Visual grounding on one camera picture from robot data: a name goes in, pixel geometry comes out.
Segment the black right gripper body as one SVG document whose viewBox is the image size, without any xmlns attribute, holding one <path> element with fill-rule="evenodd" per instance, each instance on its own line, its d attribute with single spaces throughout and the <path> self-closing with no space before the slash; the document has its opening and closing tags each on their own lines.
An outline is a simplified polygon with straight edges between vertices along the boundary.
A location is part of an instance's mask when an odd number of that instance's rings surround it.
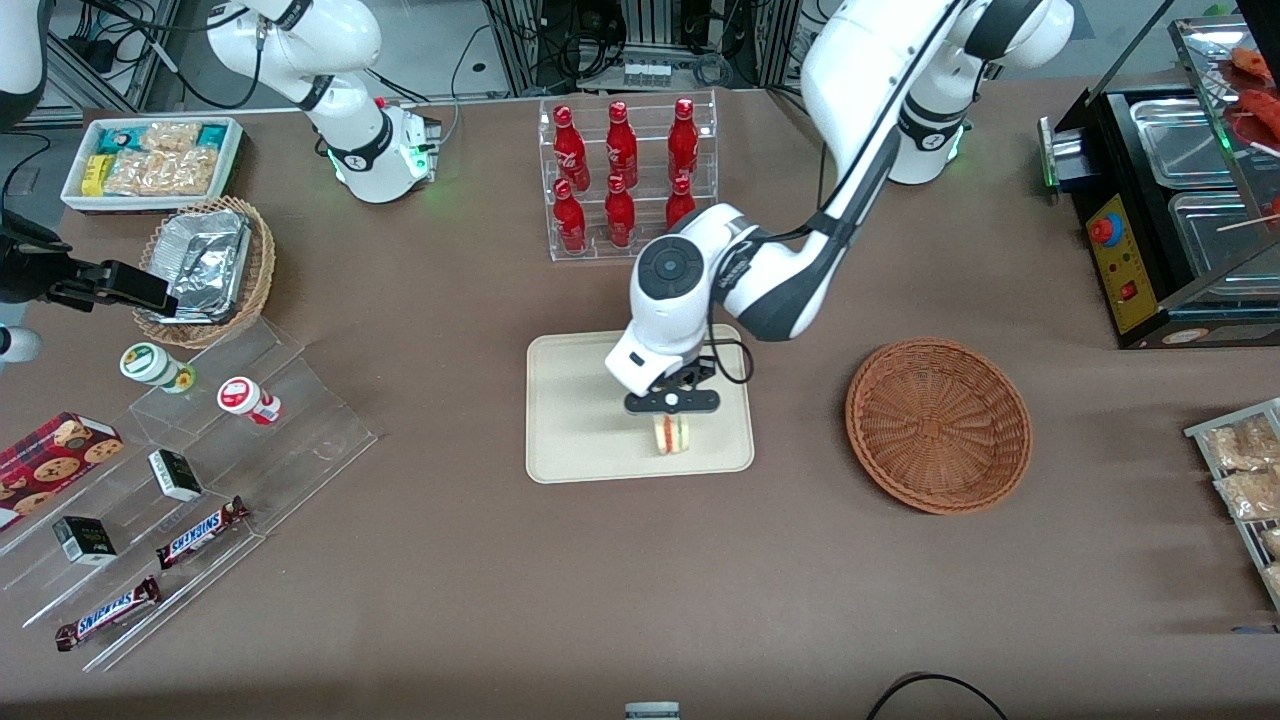
<svg viewBox="0 0 1280 720">
<path fill-rule="evenodd" d="M 3 210 L 1 302 L 42 299 L 56 284 L 76 278 L 70 246 L 56 233 L 20 214 Z"/>
</svg>

